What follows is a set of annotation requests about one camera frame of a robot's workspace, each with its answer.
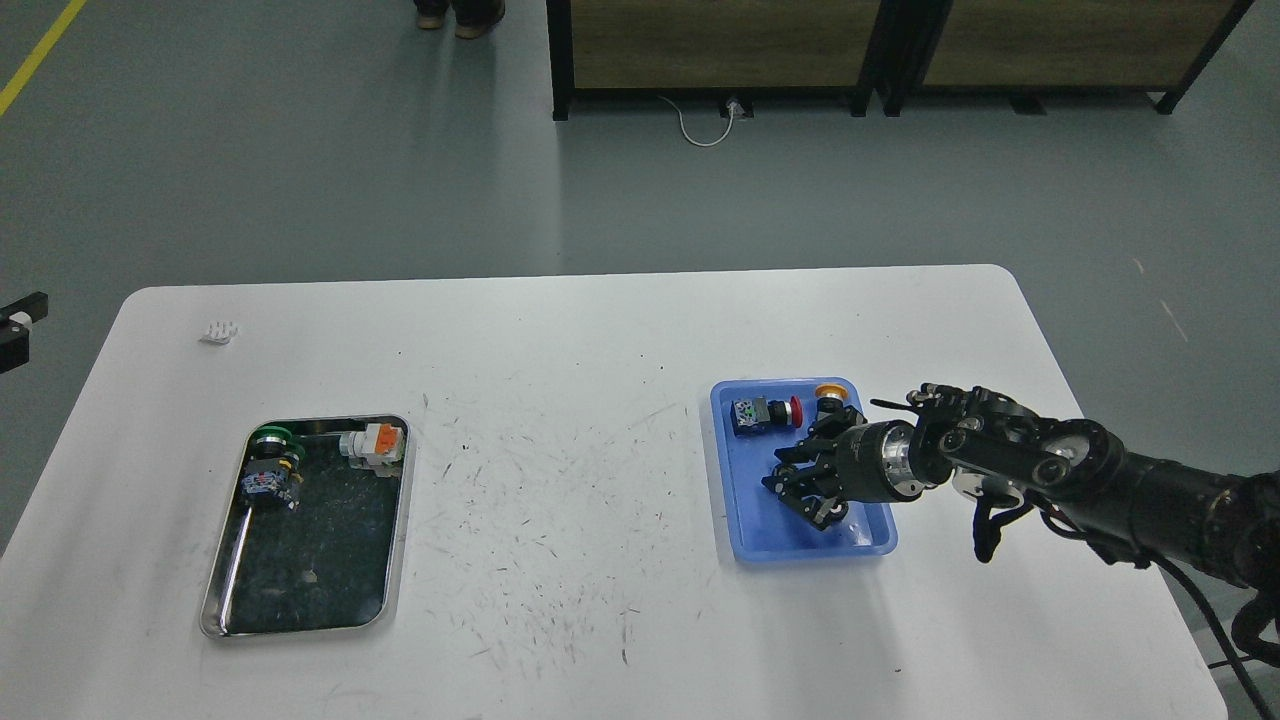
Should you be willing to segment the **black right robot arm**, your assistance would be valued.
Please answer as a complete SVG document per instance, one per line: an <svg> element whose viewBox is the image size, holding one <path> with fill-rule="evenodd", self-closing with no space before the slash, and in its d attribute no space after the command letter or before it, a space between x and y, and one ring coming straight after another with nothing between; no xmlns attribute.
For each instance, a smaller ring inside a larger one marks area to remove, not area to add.
<svg viewBox="0 0 1280 720"><path fill-rule="evenodd" d="M1262 719L1268 707L1244 661L1277 665L1277 473L1251 477L1134 454L1087 419L1042 416L1007 395L924 383L899 404L911 420L872 423L838 386L820 386L817 416L774 451L762 486L824 530L854 503L909 503L945 484L974 502L975 559L1004 529L1038 512L1056 536L1103 562L1158 566L1190 596Z"/></svg>

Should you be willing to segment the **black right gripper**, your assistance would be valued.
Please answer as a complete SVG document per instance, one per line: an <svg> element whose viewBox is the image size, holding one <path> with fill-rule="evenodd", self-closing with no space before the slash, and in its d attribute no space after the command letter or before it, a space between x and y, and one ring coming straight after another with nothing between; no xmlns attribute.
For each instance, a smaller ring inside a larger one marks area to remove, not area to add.
<svg viewBox="0 0 1280 720"><path fill-rule="evenodd" d="M774 451L762 486L815 530L842 521L850 502L913 502L925 489L911 466L913 436L906 421L867 423L854 405L818 404L805 437ZM806 462L829 468L800 469Z"/></svg>

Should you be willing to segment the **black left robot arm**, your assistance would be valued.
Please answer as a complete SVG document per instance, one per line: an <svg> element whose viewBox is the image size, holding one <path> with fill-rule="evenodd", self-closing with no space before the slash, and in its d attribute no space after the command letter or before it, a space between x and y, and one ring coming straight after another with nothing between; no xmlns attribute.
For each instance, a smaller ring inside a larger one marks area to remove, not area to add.
<svg viewBox="0 0 1280 720"><path fill-rule="evenodd" d="M31 329L49 315L50 297L45 292L28 293L1 309L3 374L24 366L31 357Z"/></svg>

